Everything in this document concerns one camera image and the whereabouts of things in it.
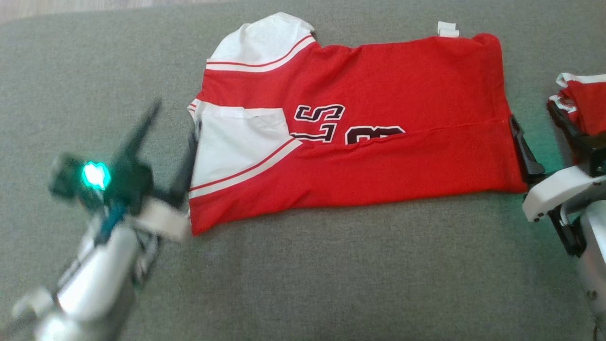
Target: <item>red fabric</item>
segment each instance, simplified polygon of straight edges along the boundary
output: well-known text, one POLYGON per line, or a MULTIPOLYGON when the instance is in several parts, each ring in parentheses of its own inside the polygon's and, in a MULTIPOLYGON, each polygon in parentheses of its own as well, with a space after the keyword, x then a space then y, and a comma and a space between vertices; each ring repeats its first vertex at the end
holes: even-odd
POLYGON ((330 143, 302 141, 254 178, 192 198, 195 235, 289 208, 526 190, 508 125, 501 47, 489 34, 355 49, 314 43, 269 72, 206 70, 197 99, 281 107, 291 133, 336 127, 330 143), (339 120, 295 119, 299 106, 331 104, 345 107, 339 120), (405 133, 346 144, 355 126, 397 126, 405 133))
POLYGON ((606 131, 606 82, 569 81, 561 95, 564 101, 572 100, 576 106, 577 111, 569 117, 580 130, 589 135, 606 131))

